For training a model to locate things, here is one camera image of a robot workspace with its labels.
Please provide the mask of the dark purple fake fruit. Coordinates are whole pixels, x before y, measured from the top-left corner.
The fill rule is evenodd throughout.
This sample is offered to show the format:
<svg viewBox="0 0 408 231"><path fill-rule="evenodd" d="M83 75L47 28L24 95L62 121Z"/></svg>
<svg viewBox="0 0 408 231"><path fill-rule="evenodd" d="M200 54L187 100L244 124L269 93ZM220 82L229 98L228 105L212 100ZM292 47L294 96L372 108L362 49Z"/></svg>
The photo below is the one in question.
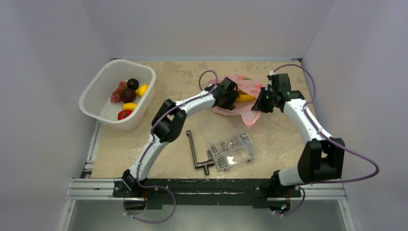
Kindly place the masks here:
<svg viewBox="0 0 408 231"><path fill-rule="evenodd" d="M126 88L122 91L120 95L120 101L123 103L134 102L137 97L136 91L131 88Z"/></svg>

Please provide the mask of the pink plastic bag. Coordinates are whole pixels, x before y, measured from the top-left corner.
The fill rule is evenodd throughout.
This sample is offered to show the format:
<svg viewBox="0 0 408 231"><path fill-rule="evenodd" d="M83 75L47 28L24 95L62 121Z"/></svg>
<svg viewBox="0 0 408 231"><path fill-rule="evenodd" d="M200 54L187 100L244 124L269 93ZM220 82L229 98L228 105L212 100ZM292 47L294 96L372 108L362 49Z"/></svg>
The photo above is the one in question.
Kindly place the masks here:
<svg viewBox="0 0 408 231"><path fill-rule="evenodd" d="M225 77L230 78L238 85L238 91L242 90L256 98L258 98L260 94L260 88L264 86L262 82L259 80L252 79L239 74L230 74L224 77L218 77L217 82L221 83L221 81ZM260 118L261 115L261 112L258 111L254 112L251 110L255 102L256 100L245 103L236 101L234 104L235 108L232 111L220 107L214 107L212 108L212 111L216 114L220 114L223 116L241 116L244 124L248 128L251 128L255 124L255 122Z"/></svg>

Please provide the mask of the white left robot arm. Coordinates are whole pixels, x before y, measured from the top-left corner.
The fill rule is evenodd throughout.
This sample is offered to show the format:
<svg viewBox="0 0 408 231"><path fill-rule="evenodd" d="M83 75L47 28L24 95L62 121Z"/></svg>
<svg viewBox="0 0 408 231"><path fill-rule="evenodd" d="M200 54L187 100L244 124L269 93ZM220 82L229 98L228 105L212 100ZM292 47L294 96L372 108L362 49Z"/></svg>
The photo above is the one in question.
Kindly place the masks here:
<svg viewBox="0 0 408 231"><path fill-rule="evenodd" d="M199 94L181 101L166 100L152 121L148 142L137 161L124 171L121 178L121 191L132 197L142 194L142 181L147 179L151 167L163 149L175 141L182 132L188 117L200 111L220 107L233 109L238 98L238 85L230 78L224 78L221 83L208 86Z"/></svg>

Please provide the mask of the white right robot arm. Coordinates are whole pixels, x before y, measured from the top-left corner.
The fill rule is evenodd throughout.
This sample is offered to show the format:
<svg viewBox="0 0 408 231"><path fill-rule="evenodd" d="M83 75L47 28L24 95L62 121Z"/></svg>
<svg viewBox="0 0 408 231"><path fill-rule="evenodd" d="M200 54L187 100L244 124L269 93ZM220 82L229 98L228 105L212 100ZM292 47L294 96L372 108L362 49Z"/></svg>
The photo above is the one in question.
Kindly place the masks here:
<svg viewBox="0 0 408 231"><path fill-rule="evenodd" d="M305 144L296 166L273 173L271 192L281 196L288 191L289 186L339 179L343 170L344 151L333 142L343 145L343 140L333 138L331 134L323 135L325 130L311 114L303 94L292 90L288 74L271 72L267 78L269 83L261 87L252 110L272 113L274 108L280 109L295 125Z"/></svg>

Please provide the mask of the yellow fake banana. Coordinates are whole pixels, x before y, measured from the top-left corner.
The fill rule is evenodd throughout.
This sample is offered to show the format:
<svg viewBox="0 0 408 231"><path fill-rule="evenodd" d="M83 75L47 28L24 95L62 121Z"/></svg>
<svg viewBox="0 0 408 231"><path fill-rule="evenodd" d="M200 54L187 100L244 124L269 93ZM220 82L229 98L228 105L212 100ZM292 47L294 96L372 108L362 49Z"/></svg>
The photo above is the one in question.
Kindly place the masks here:
<svg viewBox="0 0 408 231"><path fill-rule="evenodd" d="M239 95L238 95L238 97L236 99L237 102L245 103L245 102L250 102L250 101L256 100L256 97L254 97L254 96L252 96L250 94L247 94L246 92L244 92L242 90L239 90L238 94Z"/></svg>

